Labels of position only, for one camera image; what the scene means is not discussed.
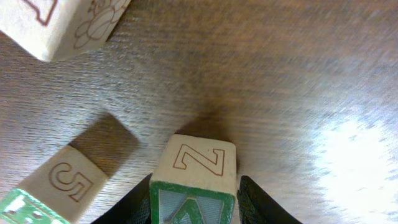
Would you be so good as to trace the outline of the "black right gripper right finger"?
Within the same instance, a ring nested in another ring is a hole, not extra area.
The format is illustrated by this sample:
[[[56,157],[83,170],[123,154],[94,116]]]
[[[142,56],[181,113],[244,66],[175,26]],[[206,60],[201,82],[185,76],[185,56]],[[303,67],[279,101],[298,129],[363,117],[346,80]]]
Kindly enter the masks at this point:
[[[247,175],[241,177],[237,196],[241,224],[302,224]]]

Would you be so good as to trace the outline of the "wooden block green R edge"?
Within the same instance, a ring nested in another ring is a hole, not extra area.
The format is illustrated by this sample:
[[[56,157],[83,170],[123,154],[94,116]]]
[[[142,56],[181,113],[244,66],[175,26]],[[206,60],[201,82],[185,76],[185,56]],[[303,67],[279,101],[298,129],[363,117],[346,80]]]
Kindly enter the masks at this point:
[[[108,176],[65,146],[1,201],[1,223],[78,223]]]

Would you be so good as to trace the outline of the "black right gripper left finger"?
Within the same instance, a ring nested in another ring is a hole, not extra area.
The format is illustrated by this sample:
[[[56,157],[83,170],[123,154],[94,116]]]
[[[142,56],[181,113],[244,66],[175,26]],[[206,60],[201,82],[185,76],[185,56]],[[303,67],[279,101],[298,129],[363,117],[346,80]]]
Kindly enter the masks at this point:
[[[151,224],[149,181],[142,179],[118,203],[91,224]]]

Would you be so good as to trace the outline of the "wooden block green N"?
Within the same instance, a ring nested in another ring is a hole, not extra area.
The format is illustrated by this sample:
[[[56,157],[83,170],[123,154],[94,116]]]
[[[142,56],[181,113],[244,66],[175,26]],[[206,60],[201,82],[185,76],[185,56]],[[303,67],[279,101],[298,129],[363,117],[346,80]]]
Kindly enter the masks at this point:
[[[1,31],[44,62],[101,47],[131,0],[1,0]]]

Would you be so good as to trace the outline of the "wooden block green V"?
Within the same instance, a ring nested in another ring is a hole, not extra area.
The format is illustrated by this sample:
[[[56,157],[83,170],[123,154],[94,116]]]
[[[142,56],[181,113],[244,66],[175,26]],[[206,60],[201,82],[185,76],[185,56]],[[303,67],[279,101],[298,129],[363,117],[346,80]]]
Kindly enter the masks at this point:
[[[236,146],[174,134],[149,190],[152,223],[230,224],[237,194]]]

